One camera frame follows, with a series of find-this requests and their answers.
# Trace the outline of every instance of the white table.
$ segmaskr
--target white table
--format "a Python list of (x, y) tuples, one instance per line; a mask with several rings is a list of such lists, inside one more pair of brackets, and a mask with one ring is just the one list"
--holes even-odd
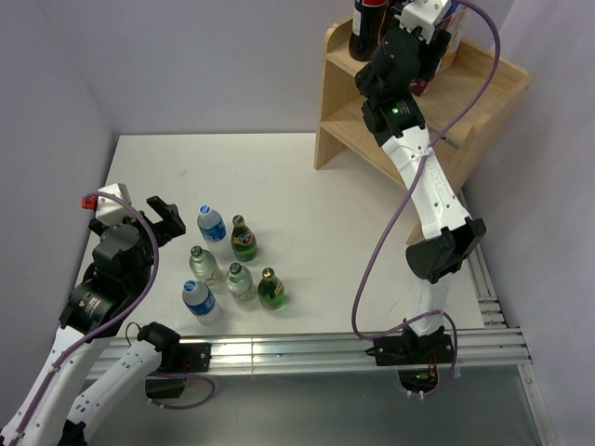
[[(355, 291), (377, 239), (403, 191), (349, 150), (323, 169), (312, 168), (313, 134), (120, 137), (106, 184), (128, 186), (133, 204), (159, 195), (178, 205), (187, 233), (160, 250), (157, 280), (127, 321), (158, 321), (181, 335), (300, 335), (347, 333)], [(224, 318), (204, 327), (185, 308), (181, 289), (192, 278), (190, 248), (203, 244), (198, 209), (210, 204), (228, 230), (236, 214), (258, 237), (258, 258), (247, 266), (255, 280), (272, 267), (284, 281), (288, 304), (277, 311), (216, 294)], [(413, 276), (404, 241), (415, 224), (409, 205), (387, 239), (359, 311), (365, 331), (388, 329), (413, 306)], [(82, 279), (99, 238), (91, 234)], [(220, 262), (227, 270), (231, 263)], [(456, 275), (446, 310), (458, 328), (483, 328), (467, 263)]]

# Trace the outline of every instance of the white label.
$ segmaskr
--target white label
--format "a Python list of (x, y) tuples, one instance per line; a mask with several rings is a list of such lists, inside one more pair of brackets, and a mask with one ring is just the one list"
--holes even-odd
[(362, 13), (353, 7), (353, 33), (360, 35), (360, 27), (362, 25)]

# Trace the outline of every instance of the beer bottle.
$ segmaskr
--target beer bottle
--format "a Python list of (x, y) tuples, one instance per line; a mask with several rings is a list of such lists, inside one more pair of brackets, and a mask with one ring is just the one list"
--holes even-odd
[(258, 298), (266, 309), (278, 309), (285, 303), (285, 287), (275, 276), (272, 268), (262, 271), (262, 280), (258, 284)]
[(249, 262), (257, 256), (257, 238), (244, 223), (242, 216), (233, 218), (233, 232), (231, 233), (231, 249), (242, 262)]

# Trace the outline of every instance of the soda bottle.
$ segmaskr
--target soda bottle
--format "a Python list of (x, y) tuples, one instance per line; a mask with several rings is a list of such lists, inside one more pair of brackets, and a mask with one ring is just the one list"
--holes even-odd
[(200, 323), (209, 325), (221, 317), (222, 310), (206, 283), (197, 281), (184, 283), (182, 300)]
[(229, 245), (225, 243), (227, 231), (221, 214), (210, 206), (201, 206), (196, 223), (211, 254), (225, 257), (229, 253)]
[(199, 282), (204, 282), (211, 288), (223, 283), (223, 274), (217, 260), (200, 246), (194, 246), (190, 250), (189, 263), (191, 271)]
[(350, 37), (350, 55), (355, 60), (372, 58), (386, 10), (387, 0), (355, 0)]
[(227, 273), (227, 287), (231, 295), (241, 302), (249, 302), (257, 296), (250, 270), (239, 263), (230, 265)]
[(233, 232), (231, 233), (231, 249), (242, 262), (249, 262), (257, 256), (257, 238), (244, 223), (242, 216), (233, 218)]
[(275, 276), (272, 268), (262, 271), (262, 280), (258, 284), (258, 298), (266, 309), (278, 309), (285, 303), (285, 287)]

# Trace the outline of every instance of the wooden shelf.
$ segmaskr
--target wooden shelf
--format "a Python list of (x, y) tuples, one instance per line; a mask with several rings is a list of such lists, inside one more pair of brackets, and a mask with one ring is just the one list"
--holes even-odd
[[(385, 175), (404, 186), (394, 163), (379, 148), (376, 140), (366, 128), (362, 120), (363, 98), (357, 98), (345, 107), (333, 113), (321, 122), (321, 128), (341, 141), (345, 146), (359, 153), (368, 163)], [(446, 142), (440, 142), (434, 148), (443, 168), (448, 171), (456, 157), (456, 149)]]
[[(364, 99), (354, 82), (364, 67), (349, 54), (351, 20), (333, 25), (324, 39), (323, 94), (314, 168), (319, 169), (348, 147), (404, 187), (388, 156), (368, 132), (361, 107)], [(416, 97), (430, 131), (442, 130), (473, 100), (491, 71), (494, 55), (463, 40), (451, 67), (436, 76), (430, 89)], [(517, 107), (533, 76), (501, 59), (496, 76), (473, 108), (434, 147), (446, 176), (459, 191)], [(421, 229), (412, 233), (413, 242)]]

